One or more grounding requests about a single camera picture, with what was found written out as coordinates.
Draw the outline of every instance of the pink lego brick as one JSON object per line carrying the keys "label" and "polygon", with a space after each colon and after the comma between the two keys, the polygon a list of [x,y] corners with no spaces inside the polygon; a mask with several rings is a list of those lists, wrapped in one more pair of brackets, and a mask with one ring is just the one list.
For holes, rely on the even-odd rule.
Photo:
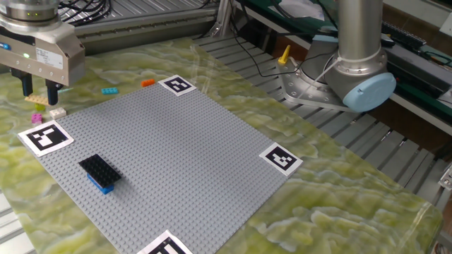
{"label": "pink lego brick", "polygon": [[31,116],[31,123],[42,123],[42,115],[41,114],[33,114]]}

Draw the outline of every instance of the gray lego baseplate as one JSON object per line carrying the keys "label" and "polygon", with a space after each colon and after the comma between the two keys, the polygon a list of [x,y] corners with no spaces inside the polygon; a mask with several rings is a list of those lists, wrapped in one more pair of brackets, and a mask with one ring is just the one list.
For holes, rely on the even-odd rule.
{"label": "gray lego baseplate", "polygon": [[[57,122],[74,142],[37,159],[123,254],[167,229],[213,254],[287,180],[259,157],[273,141],[199,90],[153,85]],[[94,154],[122,176],[107,195],[78,164]]]}

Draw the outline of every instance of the white wire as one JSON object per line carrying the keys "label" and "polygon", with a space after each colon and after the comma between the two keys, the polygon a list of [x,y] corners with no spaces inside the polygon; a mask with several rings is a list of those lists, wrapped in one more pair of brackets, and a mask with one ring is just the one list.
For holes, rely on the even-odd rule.
{"label": "white wire", "polygon": [[297,61],[295,61],[295,59],[293,58],[293,57],[291,57],[291,56],[289,56],[289,60],[292,62],[292,64],[295,66],[295,71],[297,70],[297,66],[298,66],[298,63],[297,63]]}
{"label": "white wire", "polygon": [[340,56],[340,51],[339,51],[339,50],[338,50],[338,56],[339,56],[340,58],[342,58],[342,60],[343,60],[344,62],[348,62],[348,63],[363,63],[363,62],[365,62],[365,61],[367,61],[367,60],[373,59],[377,54],[380,54],[380,51],[381,51],[381,45],[380,45],[379,50],[377,50],[377,51],[376,51],[375,53],[373,53],[371,56],[368,56],[368,57],[363,58],[363,59],[356,59],[356,60],[345,59],[345,58],[341,57],[341,56]]}
{"label": "white wire", "polygon": [[323,71],[323,73],[321,73],[311,84],[309,84],[309,87],[307,87],[298,97],[298,99],[304,95],[305,92],[307,92],[307,90],[309,90],[309,88],[311,88],[312,86],[315,86],[314,84],[319,81],[319,79],[321,77],[323,77],[327,72],[329,72],[336,64],[338,64],[340,61],[342,61],[343,59],[339,56],[334,62],[333,64],[331,64],[326,70]]}

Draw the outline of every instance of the white label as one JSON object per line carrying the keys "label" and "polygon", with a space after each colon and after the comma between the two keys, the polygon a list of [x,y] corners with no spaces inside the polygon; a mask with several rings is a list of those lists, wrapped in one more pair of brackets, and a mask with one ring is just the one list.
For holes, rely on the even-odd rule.
{"label": "white label", "polygon": [[174,75],[167,79],[159,81],[159,83],[169,91],[173,92],[176,96],[185,95],[196,89],[196,86],[192,85],[189,81],[183,79],[179,75]]}
{"label": "white label", "polygon": [[36,59],[60,70],[63,69],[63,56],[45,49],[36,48]]}
{"label": "white label", "polygon": [[273,145],[263,151],[259,157],[266,160],[286,176],[292,174],[295,169],[303,163],[300,158],[296,157],[277,143],[273,143]]}
{"label": "white label", "polygon": [[61,149],[73,142],[73,138],[56,121],[41,124],[18,135],[38,157]]}
{"label": "white label", "polygon": [[452,13],[449,14],[444,24],[441,26],[440,32],[443,32],[449,36],[452,36]]}
{"label": "white label", "polygon": [[137,254],[193,254],[191,251],[170,231],[166,230],[152,243],[140,250]]}

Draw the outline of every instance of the white lego brick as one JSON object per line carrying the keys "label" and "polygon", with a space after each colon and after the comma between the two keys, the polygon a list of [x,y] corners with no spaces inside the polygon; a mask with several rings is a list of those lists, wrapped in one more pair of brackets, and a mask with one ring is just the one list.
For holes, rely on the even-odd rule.
{"label": "white lego brick", "polygon": [[64,110],[63,108],[58,108],[58,109],[51,110],[49,112],[49,114],[52,117],[52,119],[57,120],[63,116],[66,116],[66,110]]}

